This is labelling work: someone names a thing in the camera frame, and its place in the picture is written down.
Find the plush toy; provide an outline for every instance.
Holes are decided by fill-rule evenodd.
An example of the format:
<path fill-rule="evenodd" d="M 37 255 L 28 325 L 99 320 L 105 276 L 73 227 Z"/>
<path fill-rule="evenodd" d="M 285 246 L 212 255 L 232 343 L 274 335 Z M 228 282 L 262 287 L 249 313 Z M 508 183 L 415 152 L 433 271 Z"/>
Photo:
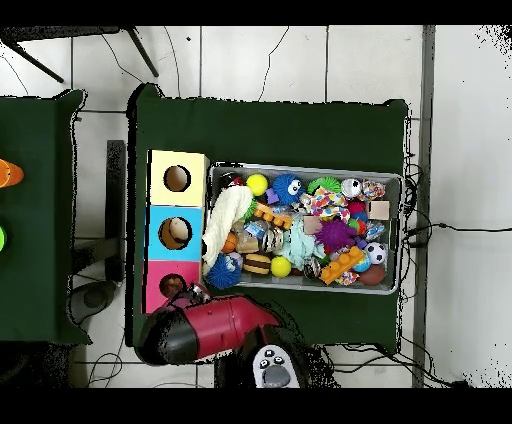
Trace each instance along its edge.
<path fill-rule="evenodd" d="M 217 289 L 227 289 L 240 281 L 240 273 L 237 260 L 221 253 L 206 274 L 206 281 Z"/>
<path fill-rule="evenodd" d="M 279 197 L 279 204 L 291 205 L 299 201 L 304 193 L 302 183 L 294 174 L 282 174 L 274 179 L 272 183 L 274 193 Z"/>

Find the box hole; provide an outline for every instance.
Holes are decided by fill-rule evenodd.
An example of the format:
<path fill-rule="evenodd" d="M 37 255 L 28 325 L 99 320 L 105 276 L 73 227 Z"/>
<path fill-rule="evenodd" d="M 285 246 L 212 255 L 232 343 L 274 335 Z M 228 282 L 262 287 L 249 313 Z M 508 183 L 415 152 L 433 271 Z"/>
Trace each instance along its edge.
<path fill-rule="evenodd" d="M 164 173 L 164 185 L 173 192 L 183 192 L 190 186 L 190 172 L 181 165 L 173 165 Z"/>
<path fill-rule="evenodd" d="M 158 238 L 169 250 L 184 249 L 192 238 L 192 226 L 185 218 L 167 218 L 160 225 Z"/>

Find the tennis ball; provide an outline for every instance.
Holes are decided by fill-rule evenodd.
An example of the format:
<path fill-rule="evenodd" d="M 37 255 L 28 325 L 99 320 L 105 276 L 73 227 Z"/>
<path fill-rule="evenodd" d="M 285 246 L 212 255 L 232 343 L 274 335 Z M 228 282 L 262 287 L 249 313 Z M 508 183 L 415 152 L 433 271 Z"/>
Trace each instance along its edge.
<path fill-rule="evenodd" d="M 245 182 L 247 187 L 249 187 L 254 196 L 261 196 L 268 188 L 267 179 L 261 174 L 252 174 L 247 181 Z"/>
<path fill-rule="evenodd" d="M 270 262 L 270 271 L 277 278 L 286 277 L 292 270 L 292 264 L 284 256 L 276 256 Z"/>

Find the green table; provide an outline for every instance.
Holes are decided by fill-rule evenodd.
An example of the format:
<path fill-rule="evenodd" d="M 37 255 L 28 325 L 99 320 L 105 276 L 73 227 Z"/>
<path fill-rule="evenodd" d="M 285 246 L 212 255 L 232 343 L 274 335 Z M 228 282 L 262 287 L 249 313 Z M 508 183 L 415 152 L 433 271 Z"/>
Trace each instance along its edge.
<path fill-rule="evenodd" d="M 153 84 L 129 101 L 127 342 L 137 344 L 140 311 L 146 154 L 149 149 L 199 152 L 210 161 L 403 174 L 407 105 L 296 104 L 166 99 Z M 397 296 L 234 287 L 295 321 L 309 344 L 380 343 L 396 349 Z"/>
<path fill-rule="evenodd" d="M 0 158 L 23 181 L 0 189 L 0 340 L 89 343 L 67 315 L 71 283 L 71 118 L 83 92 L 53 99 L 0 97 Z"/>

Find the pink box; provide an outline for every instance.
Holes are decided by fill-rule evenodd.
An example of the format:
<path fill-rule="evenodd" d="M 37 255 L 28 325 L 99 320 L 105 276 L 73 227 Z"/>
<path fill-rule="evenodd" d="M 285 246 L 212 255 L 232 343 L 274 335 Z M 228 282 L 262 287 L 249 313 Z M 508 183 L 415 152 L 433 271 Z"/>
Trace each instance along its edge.
<path fill-rule="evenodd" d="M 183 277 L 187 286 L 199 282 L 200 262 L 185 261 L 148 261 L 148 276 L 146 280 L 146 311 L 141 305 L 141 312 L 150 314 L 167 300 L 160 293 L 160 281 L 168 274 L 178 274 Z"/>

